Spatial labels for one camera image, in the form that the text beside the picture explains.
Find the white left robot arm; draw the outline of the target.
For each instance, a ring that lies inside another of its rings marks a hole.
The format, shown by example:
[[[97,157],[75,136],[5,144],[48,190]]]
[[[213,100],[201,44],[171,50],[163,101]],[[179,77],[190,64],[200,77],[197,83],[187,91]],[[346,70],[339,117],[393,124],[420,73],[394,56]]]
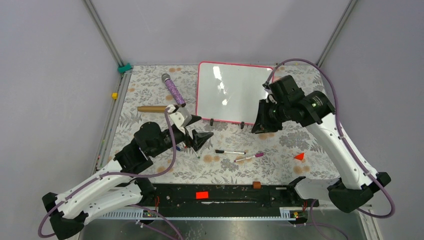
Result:
[[[186,129],[200,116],[164,113],[167,129],[156,122],[144,123],[131,142],[99,171],[77,186],[42,197],[46,215],[38,227],[40,238],[69,239],[92,220],[124,206],[152,204],[155,192],[147,186],[151,178],[168,173],[177,158],[177,145],[185,144],[195,152],[214,135]]]

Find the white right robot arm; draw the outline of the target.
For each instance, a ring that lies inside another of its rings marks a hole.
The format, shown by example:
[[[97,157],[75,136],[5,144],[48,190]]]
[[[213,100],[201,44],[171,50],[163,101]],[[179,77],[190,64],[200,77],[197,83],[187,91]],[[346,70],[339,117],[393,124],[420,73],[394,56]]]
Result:
[[[291,205],[299,206],[309,199],[324,200],[351,213],[391,182],[388,173],[378,172],[365,160],[337,122],[336,109],[323,92],[306,95],[291,75],[266,81],[263,87],[269,95],[259,101],[251,132],[276,133],[285,122],[298,123],[313,135],[339,173],[333,179],[296,178],[286,193]]]

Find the pink framed whiteboard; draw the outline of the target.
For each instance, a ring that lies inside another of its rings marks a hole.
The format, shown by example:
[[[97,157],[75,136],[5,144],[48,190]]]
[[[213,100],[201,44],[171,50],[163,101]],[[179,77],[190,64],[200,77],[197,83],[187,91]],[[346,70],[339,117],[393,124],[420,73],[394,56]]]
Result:
[[[202,61],[198,65],[196,115],[205,120],[253,125],[259,101],[268,93],[263,83],[273,68]]]

